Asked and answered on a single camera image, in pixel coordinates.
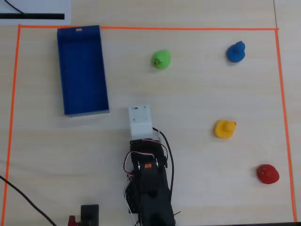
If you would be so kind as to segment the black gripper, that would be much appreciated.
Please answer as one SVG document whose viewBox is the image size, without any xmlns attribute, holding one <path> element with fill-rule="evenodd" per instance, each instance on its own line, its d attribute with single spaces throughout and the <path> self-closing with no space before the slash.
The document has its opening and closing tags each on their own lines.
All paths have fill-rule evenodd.
<svg viewBox="0 0 301 226">
<path fill-rule="evenodd" d="M 130 152 L 164 155 L 166 152 L 166 146 L 153 139 L 137 139 L 130 141 Z"/>
</svg>

